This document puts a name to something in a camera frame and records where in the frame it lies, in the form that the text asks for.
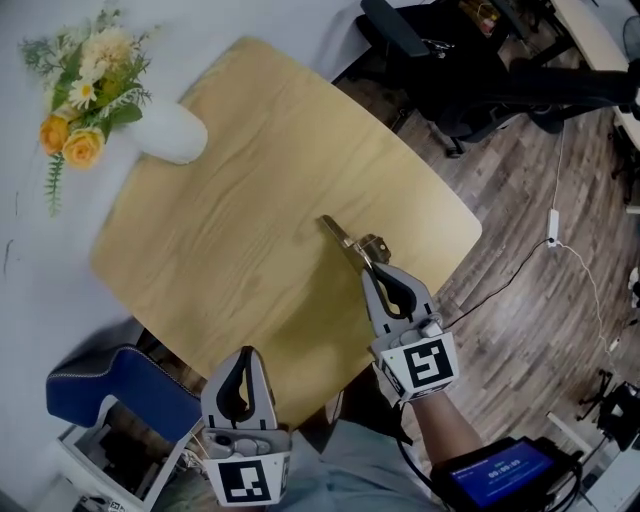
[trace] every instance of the chair armrest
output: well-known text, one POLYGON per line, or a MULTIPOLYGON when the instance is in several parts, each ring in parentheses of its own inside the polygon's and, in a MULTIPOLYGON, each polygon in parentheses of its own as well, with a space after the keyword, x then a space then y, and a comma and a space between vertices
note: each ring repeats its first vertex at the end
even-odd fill
POLYGON ((511 32, 513 32, 518 39, 524 40, 527 35, 524 29, 524 25, 518 18, 515 11, 505 2, 505 0, 490 0, 496 10, 500 13, 500 16, 509 20, 511 24, 511 32))
POLYGON ((385 0, 362 0, 360 7, 388 44, 409 57, 425 57, 431 53, 411 25, 385 0))

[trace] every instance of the electronic device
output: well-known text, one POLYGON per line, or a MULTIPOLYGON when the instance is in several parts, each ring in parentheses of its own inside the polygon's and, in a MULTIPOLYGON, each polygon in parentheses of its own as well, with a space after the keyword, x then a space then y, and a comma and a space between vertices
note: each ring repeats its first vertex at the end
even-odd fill
MULTIPOLYGON (((563 477, 582 474, 578 456, 559 450, 551 441, 507 437, 475 452, 434 465, 432 490, 456 511, 541 512, 552 506, 550 492, 563 477)), ((568 508, 572 494, 549 510, 568 508)))

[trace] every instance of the white cable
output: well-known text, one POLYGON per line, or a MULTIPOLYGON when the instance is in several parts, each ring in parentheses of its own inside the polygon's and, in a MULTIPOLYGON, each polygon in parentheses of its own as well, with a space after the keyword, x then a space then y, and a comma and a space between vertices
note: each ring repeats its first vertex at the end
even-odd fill
POLYGON ((491 5, 491 2, 480 2, 478 10, 476 11, 476 18, 478 18, 480 21, 484 20, 484 18, 480 17, 480 9, 482 9, 485 5, 491 5))
POLYGON ((563 148, 564 148, 564 128, 562 128, 562 134, 560 135, 560 156, 558 157, 558 168, 556 169, 556 188, 553 191, 553 202, 551 203, 551 208, 554 210, 556 209, 556 195, 558 195, 558 182, 560 181, 560 164, 562 163, 563 148))
POLYGON ((189 430, 189 434, 191 434, 191 437, 193 437, 193 438, 195 439, 196 443, 198 443, 198 446, 200 446, 200 448, 202 449, 202 451, 204 452, 204 454, 207 456, 207 458, 209 458, 209 459, 210 459, 211 457, 210 457, 210 456, 209 456, 209 454, 207 453, 207 450, 205 450, 204 446, 202 446, 202 443, 201 443, 201 442, 200 442, 200 440, 195 436, 195 434, 194 434, 191 430, 189 430))
MULTIPOLYGON (((578 259, 580 260, 580 264, 582 265, 582 268, 584 268, 587 271, 587 275, 589 276, 589 279, 591 280, 591 284, 593 285, 593 294, 594 294, 594 296, 596 298, 596 314, 598 315, 598 324, 600 326, 599 330, 598 330, 598 339, 602 341, 602 343, 604 345, 604 351, 609 356, 609 359, 611 359, 611 351, 609 350, 609 347, 607 346, 607 340, 602 335, 602 332, 604 331, 604 326, 603 326, 603 323, 602 323, 602 316, 600 315, 600 299, 598 298, 598 287, 596 285, 596 282, 593 279, 593 275, 591 275, 591 270, 589 270, 589 267, 587 267, 587 265, 584 263, 584 260, 582 259, 582 256, 580 256, 571 247, 569 247, 568 245, 564 245, 560 241, 558 241, 557 244, 560 247, 562 247, 563 249, 567 249, 568 251, 571 251, 573 254, 575 254, 578 257, 578 259)), ((615 368, 613 367, 613 361, 611 361, 611 367, 613 368, 614 373, 617 373, 615 371, 615 368)))

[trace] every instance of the white flower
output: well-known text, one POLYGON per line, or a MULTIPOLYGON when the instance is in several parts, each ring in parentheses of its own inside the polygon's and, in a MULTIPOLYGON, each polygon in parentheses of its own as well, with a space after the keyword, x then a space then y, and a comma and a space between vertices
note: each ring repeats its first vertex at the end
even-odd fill
POLYGON ((120 27, 109 27, 92 35, 82 46, 80 76, 98 80, 105 71, 117 69, 131 56, 133 38, 120 27))
POLYGON ((88 80, 76 80, 71 84, 69 102, 76 108, 87 108, 90 101, 96 100, 93 83, 88 80))
POLYGON ((81 61, 78 72, 84 81, 94 83, 102 78, 102 75, 104 75, 106 70, 107 63, 105 61, 96 61, 92 58, 84 58, 81 61))

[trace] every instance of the wooden floor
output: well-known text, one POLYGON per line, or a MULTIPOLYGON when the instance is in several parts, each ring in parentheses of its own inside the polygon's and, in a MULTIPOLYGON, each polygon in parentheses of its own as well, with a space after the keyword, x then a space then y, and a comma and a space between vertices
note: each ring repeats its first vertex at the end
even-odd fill
MULTIPOLYGON (((396 118, 396 94, 366 80, 337 85, 387 125, 396 118)), ((640 328, 622 333, 638 316, 627 279, 640 264, 640 217, 625 214, 622 183, 610 178, 617 164, 608 140, 612 123, 611 110, 567 122, 556 209, 560 240, 593 273, 607 344, 621 336, 620 345, 609 360, 598 340, 593 287, 578 258, 540 247, 509 288, 453 329, 461 378, 449 394, 486 441, 545 435, 575 449, 546 419, 553 411, 596 444, 595 427, 576 425, 574 417, 578 400, 596 389, 598 368, 613 364, 618 380, 640 377, 640 328)), ((482 223, 481 239, 435 297, 449 323, 508 280, 546 238, 561 137, 522 117, 452 160, 443 137, 417 112, 398 135, 482 223)), ((413 418, 406 420, 417 436, 413 418)))

